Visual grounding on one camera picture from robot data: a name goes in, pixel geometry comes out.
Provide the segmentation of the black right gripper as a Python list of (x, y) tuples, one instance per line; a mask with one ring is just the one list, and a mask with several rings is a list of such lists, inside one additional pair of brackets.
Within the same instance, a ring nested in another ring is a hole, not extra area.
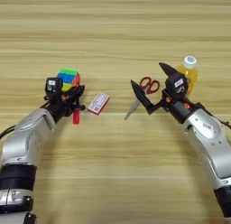
[[(163, 62), (160, 62), (159, 65), (170, 79), (176, 79), (180, 76), (180, 73), (172, 66)], [(204, 108), (200, 103), (191, 102), (185, 94), (177, 95), (170, 93), (167, 89), (162, 91), (162, 99), (154, 105), (146, 95), (157, 91), (156, 80), (142, 79), (139, 84), (132, 80), (131, 85), (136, 98), (145, 107), (149, 115), (162, 107), (166, 112), (170, 112), (180, 124), (183, 124), (193, 112)]]

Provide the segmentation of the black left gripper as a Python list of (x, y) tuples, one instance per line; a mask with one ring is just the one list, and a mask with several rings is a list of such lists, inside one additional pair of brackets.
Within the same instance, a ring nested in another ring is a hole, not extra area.
[(84, 90), (84, 85), (72, 87), (68, 90), (68, 94), (64, 93), (54, 100), (49, 100), (42, 107), (51, 114), (54, 122), (58, 123), (63, 117), (69, 117), (75, 110), (86, 109), (85, 105), (78, 104)]

